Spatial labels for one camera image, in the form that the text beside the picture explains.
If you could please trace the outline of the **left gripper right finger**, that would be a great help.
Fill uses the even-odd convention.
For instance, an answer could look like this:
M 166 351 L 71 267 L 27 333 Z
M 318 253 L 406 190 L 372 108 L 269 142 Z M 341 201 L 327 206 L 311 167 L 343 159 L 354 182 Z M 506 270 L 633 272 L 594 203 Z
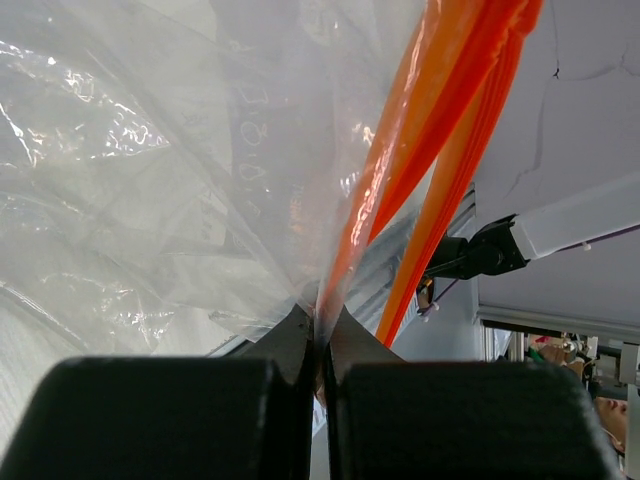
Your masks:
M 566 368 L 407 362 L 350 313 L 323 366 L 334 479 L 619 479 L 594 404 Z

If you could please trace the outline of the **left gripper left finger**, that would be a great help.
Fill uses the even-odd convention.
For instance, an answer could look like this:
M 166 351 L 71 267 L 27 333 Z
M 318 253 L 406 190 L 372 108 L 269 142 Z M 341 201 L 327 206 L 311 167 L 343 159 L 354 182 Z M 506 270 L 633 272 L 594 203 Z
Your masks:
M 219 357 L 75 357 L 41 380 L 5 479 L 305 479 L 312 322 Z

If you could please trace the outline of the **clear orange-zipper zip bag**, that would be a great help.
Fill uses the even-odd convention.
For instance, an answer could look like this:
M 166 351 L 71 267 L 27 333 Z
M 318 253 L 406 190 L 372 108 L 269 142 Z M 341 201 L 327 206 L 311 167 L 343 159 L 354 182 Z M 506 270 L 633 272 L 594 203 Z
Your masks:
M 326 339 L 417 209 L 391 343 L 539 1 L 5 1 L 1 301 L 83 352 L 295 299 Z

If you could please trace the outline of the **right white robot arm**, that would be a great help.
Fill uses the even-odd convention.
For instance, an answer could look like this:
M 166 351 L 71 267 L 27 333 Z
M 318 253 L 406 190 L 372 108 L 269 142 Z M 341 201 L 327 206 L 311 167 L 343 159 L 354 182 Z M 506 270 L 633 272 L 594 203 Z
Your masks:
M 424 279 L 498 276 L 557 252 L 639 229 L 639 174 L 486 224 L 469 240 L 444 236 Z

